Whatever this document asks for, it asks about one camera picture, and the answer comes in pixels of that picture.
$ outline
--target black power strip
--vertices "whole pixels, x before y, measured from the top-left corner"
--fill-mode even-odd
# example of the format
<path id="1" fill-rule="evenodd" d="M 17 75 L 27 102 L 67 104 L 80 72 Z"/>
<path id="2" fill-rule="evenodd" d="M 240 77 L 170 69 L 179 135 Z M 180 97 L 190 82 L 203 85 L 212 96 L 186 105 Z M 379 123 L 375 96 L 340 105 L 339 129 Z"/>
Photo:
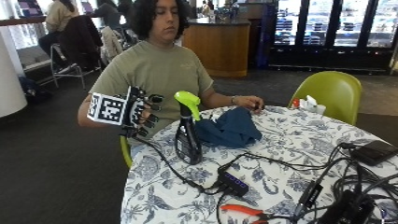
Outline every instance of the black power strip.
<path id="1" fill-rule="evenodd" d="M 224 192 L 229 192 L 229 194 L 239 197 L 243 197 L 249 191 L 249 185 L 226 171 L 219 173 L 218 184 Z"/>

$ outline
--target green handle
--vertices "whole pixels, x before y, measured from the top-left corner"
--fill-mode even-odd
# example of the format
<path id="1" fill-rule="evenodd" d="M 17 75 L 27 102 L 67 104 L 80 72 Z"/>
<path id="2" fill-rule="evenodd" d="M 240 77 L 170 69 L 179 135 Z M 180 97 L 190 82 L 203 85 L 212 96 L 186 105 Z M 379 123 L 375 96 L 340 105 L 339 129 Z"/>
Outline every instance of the green handle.
<path id="1" fill-rule="evenodd" d="M 200 104 L 200 98 L 191 93 L 190 91 L 178 91 L 175 94 L 176 100 L 180 102 L 182 105 L 182 114 L 184 114 L 184 107 L 188 107 L 188 110 L 191 110 L 191 114 L 194 115 L 196 120 L 200 120 L 200 110 L 199 110 L 199 104 Z"/>

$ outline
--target yellow-green trigger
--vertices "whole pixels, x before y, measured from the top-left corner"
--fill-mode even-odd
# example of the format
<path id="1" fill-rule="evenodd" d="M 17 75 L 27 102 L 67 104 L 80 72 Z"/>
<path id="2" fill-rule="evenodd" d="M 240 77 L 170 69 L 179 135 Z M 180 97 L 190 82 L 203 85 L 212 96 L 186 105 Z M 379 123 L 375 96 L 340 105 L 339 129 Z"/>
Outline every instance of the yellow-green trigger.
<path id="1" fill-rule="evenodd" d="M 187 105 L 196 120 L 200 120 L 200 98 L 190 91 L 178 91 L 175 94 L 176 100 Z"/>

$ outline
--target wooden counter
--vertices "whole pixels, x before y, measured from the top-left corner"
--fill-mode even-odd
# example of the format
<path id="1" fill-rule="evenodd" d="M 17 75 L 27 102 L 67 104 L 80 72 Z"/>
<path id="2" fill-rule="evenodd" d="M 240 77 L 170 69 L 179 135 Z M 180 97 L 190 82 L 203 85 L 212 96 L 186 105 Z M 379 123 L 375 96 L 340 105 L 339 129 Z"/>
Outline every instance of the wooden counter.
<path id="1" fill-rule="evenodd" d="M 249 30 L 248 20 L 222 22 L 202 18 L 190 21 L 183 45 L 196 52 L 211 76 L 248 75 Z"/>
<path id="2" fill-rule="evenodd" d="M 31 23 L 42 23 L 44 22 L 47 17 L 28 17 L 21 19 L 10 19 L 0 21 L 0 26 L 13 26 L 13 25 L 22 25 L 22 24 L 31 24 Z"/>

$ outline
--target round table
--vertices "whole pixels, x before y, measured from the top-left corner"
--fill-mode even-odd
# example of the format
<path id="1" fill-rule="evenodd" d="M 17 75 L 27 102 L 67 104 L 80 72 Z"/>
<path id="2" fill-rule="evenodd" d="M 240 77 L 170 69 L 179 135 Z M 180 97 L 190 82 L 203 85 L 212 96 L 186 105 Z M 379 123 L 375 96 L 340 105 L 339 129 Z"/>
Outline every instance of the round table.
<path id="1" fill-rule="evenodd" d="M 202 115 L 204 118 L 211 115 L 216 117 L 229 109 L 232 107 L 208 110 Z M 218 168 L 245 151 L 289 163 L 323 165 L 340 143 L 365 145 L 380 139 L 343 121 L 285 107 L 267 106 L 260 115 L 253 115 L 253 121 L 263 133 L 261 140 L 240 149 L 204 144 L 204 162 L 199 165 L 188 165 L 176 155 L 175 133 L 179 122 L 162 130 L 154 140 L 180 174 L 210 188 L 219 177 Z M 392 161 L 396 162 L 384 162 L 371 169 L 380 176 L 396 174 L 398 158 L 395 157 Z M 332 184 L 343 176 L 345 164 L 340 162 L 335 165 L 325 176 L 324 190 L 317 198 L 319 207 L 335 202 Z M 240 158 L 228 172 L 249 185 L 251 190 L 243 198 L 227 196 L 223 204 L 243 204 L 267 213 L 288 216 L 295 211 L 307 186 L 323 171 L 300 172 L 276 162 Z M 122 223 L 219 223 L 220 196 L 222 193 L 199 193 L 183 184 L 155 149 L 147 147 L 138 155 L 128 174 Z M 248 223 L 249 220 L 257 220 L 256 217 L 233 211 L 220 211 L 220 218 L 222 223 Z M 308 223 L 311 220 L 313 213 L 300 219 L 299 223 Z M 271 223 L 281 221 L 287 222 L 284 219 L 273 219 Z"/>

